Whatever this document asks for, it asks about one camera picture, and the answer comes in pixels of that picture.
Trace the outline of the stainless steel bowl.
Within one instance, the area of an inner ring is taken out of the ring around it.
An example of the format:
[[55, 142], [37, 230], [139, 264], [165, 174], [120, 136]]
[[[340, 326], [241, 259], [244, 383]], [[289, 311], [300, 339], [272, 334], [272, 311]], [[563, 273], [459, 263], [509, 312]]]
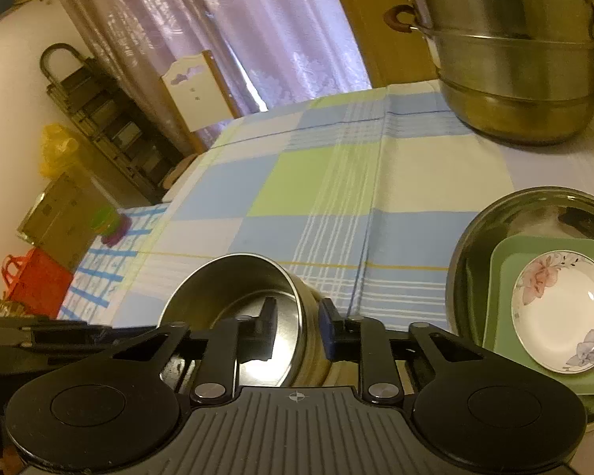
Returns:
[[330, 369], [318, 327], [322, 296], [262, 255], [227, 254], [198, 268], [171, 295], [160, 322], [210, 329], [221, 319], [258, 316], [268, 297], [276, 300], [278, 308], [272, 356], [243, 363], [238, 382], [243, 386], [321, 386]]

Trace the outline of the large stainless steel basin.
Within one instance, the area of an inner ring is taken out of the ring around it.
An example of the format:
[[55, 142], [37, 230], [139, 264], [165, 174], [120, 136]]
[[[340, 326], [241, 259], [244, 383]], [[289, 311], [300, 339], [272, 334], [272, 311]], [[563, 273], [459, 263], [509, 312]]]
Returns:
[[[594, 240], [594, 196], [540, 186], [504, 196], [473, 219], [452, 258], [446, 301], [452, 327], [477, 345], [483, 346], [491, 255], [502, 240], [515, 236]], [[594, 428], [594, 396], [576, 395]]]

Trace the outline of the cardboard box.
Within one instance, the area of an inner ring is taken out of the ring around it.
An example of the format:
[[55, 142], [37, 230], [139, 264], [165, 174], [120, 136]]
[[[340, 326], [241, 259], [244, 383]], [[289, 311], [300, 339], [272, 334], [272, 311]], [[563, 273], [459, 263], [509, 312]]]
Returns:
[[89, 177], [63, 173], [37, 196], [17, 233], [74, 272], [95, 239], [95, 215], [109, 204]]

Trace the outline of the yellow plastic bag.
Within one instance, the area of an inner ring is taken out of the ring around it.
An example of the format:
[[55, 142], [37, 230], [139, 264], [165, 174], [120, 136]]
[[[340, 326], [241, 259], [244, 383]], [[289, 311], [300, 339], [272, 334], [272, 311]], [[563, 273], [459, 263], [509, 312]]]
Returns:
[[40, 175], [55, 180], [64, 173], [75, 172], [80, 168], [80, 143], [72, 131], [59, 123], [46, 125], [40, 136]]

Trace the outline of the white floral ceramic plate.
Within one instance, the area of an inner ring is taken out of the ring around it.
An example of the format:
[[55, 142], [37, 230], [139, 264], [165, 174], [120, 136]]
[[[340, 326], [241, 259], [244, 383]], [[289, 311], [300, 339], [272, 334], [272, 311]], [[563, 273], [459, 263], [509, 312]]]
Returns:
[[594, 260], [567, 250], [537, 256], [520, 271], [511, 307], [516, 336], [540, 366], [594, 369]]

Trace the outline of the green square plastic tray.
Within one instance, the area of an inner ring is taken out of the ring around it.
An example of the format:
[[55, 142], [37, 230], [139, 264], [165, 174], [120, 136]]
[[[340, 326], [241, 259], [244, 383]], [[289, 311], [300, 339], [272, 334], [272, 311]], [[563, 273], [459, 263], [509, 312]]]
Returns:
[[594, 369], [562, 374], [540, 366], [524, 350], [513, 327], [511, 299], [520, 271], [537, 256], [552, 250], [579, 252], [594, 260], [591, 239], [515, 236], [502, 240], [493, 250], [483, 346], [566, 384], [579, 395], [594, 396]]

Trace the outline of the dark metal storage rack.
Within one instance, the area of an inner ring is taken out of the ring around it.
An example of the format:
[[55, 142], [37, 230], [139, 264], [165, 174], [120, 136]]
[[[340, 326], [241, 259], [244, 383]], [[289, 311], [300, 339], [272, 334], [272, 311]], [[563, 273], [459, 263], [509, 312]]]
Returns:
[[[51, 71], [51, 58], [70, 54], [78, 69], [64, 78]], [[49, 80], [47, 95], [88, 141], [152, 204], [166, 194], [163, 182], [183, 153], [161, 133], [118, 82], [93, 58], [72, 45], [54, 43], [39, 57]]]

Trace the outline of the blue white checkered cloth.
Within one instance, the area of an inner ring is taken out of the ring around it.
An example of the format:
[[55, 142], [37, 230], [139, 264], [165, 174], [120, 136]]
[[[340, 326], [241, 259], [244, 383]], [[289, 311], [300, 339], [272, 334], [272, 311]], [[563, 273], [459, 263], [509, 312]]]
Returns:
[[112, 323], [168, 207], [158, 204], [125, 209], [124, 215], [131, 219], [126, 235], [113, 247], [104, 245], [99, 237], [93, 241], [75, 271], [58, 319]]

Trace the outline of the green purple plastic cups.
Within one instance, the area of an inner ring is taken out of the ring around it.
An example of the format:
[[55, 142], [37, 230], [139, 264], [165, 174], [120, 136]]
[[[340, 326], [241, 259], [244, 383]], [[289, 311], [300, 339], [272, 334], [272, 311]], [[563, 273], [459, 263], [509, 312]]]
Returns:
[[131, 228], [131, 218], [116, 208], [107, 206], [95, 212], [91, 220], [93, 232], [108, 248], [114, 247]]

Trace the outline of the pink sheer curtain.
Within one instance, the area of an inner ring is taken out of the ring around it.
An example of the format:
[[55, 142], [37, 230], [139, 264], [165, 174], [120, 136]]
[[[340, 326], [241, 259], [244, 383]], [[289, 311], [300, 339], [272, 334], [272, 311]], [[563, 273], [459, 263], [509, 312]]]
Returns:
[[240, 112], [367, 89], [340, 0], [60, 0], [95, 58], [183, 153], [219, 128], [190, 130], [163, 75], [209, 51]]

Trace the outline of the stainless steel steamer pot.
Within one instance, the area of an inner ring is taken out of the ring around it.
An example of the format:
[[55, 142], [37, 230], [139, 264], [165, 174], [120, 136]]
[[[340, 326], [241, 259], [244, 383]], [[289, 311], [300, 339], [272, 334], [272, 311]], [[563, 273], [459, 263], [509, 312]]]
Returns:
[[559, 144], [594, 116], [594, 0], [411, 0], [383, 19], [422, 32], [447, 105], [486, 136]]

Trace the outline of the checkered blue green tablecloth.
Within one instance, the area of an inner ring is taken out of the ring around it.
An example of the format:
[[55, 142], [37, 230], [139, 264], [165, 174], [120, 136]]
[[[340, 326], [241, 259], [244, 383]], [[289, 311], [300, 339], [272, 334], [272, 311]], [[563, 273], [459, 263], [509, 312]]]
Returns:
[[503, 146], [466, 127], [432, 80], [241, 118], [191, 166], [110, 325], [155, 324], [189, 274], [249, 252], [389, 328], [445, 326], [458, 239], [529, 186], [594, 194], [594, 118], [560, 146]]

